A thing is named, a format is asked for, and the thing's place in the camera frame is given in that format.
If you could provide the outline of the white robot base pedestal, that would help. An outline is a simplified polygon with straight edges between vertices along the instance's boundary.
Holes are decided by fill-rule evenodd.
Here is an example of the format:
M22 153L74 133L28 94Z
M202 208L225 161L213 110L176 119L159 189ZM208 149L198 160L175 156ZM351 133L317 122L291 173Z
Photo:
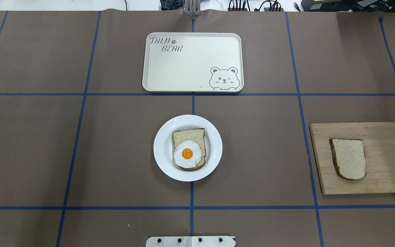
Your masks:
M235 247L235 236L154 236L146 247Z

